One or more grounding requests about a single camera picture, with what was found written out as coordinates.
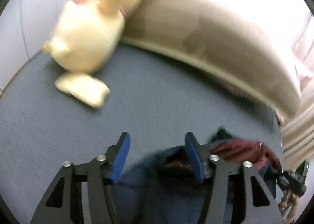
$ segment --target gray table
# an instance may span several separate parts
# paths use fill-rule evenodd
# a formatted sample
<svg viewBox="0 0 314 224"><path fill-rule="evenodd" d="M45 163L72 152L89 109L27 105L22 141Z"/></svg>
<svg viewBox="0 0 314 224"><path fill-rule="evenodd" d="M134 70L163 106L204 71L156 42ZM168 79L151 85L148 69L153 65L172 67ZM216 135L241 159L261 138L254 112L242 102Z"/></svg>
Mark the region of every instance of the gray table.
<svg viewBox="0 0 314 224"><path fill-rule="evenodd" d="M0 194L21 224L30 222L64 160L89 162L123 131L131 135L126 169L148 153L183 144L188 131L206 143L220 126L263 140L283 161L273 111L230 95L188 65L119 45L96 74L111 89L100 109L59 92L54 81L63 72L39 54L0 101Z"/></svg>

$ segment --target curtain fold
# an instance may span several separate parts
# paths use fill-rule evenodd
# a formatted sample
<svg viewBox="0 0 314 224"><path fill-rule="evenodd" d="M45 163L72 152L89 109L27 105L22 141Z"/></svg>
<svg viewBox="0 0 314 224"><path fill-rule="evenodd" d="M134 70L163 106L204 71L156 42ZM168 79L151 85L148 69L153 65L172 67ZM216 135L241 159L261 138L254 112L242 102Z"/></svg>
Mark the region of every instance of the curtain fold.
<svg viewBox="0 0 314 224"><path fill-rule="evenodd" d="M285 164L296 169L314 155L314 17L293 47L300 79L301 104L294 117L282 126Z"/></svg>

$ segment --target blue gripper pad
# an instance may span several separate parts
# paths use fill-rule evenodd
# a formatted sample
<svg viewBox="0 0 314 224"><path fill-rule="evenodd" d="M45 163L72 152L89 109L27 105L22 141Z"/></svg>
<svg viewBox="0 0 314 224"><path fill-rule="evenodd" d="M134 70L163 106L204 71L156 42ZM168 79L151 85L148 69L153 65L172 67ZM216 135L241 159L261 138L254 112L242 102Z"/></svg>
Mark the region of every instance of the blue gripper pad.
<svg viewBox="0 0 314 224"><path fill-rule="evenodd" d="M130 148L130 135L124 132L120 137L117 145L118 151L114 162L112 163L112 174L110 179L113 183L117 183L120 180L122 169L127 159L127 155Z"/></svg>
<svg viewBox="0 0 314 224"><path fill-rule="evenodd" d="M201 183L213 174L208 164L209 152L199 145L192 132L185 135L185 150L196 179Z"/></svg>

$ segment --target metal screw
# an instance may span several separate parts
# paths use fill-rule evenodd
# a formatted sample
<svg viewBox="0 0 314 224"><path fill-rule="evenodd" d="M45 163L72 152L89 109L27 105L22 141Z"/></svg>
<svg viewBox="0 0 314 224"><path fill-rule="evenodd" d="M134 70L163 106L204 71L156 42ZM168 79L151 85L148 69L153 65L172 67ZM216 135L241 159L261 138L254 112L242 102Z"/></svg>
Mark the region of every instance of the metal screw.
<svg viewBox="0 0 314 224"><path fill-rule="evenodd" d="M250 161L244 161L243 165L247 168L251 168L253 166L253 164Z"/></svg>
<svg viewBox="0 0 314 224"><path fill-rule="evenodd" d="M64 162L63 162L63 166L64 166L64 167L70 167L71 164L72 164L71 161L64 161Z"/></svg>
<svg viewBox="0 0 314 224"><path fill-rule="evenodd" d="M107 157L106 157L106 155L99 155L96 159L98 161L105 161L107 159Z"/></svg>
<svg viewBox="0 0 314 224"><path fill-rule="evenodd" d="M219 156L217 155L210 155L209 158L212 160L212 161L218 161L220 159Z"/></svg>

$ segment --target plush toy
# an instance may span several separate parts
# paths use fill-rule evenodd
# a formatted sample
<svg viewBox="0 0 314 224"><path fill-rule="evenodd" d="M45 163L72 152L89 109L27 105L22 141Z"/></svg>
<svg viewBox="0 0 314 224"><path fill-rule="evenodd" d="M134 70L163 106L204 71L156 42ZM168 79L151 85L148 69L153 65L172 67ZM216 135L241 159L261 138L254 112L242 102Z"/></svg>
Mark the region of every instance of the plush toy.
<svg viewBox="0 0 314 224"><path fill-rule="evenodd" d="M55 82L56 87L92 107L103 105L109 88L91 77L115 50L123 33L126 15L141 0L68 1L44 51L68 73Z"/></svg>

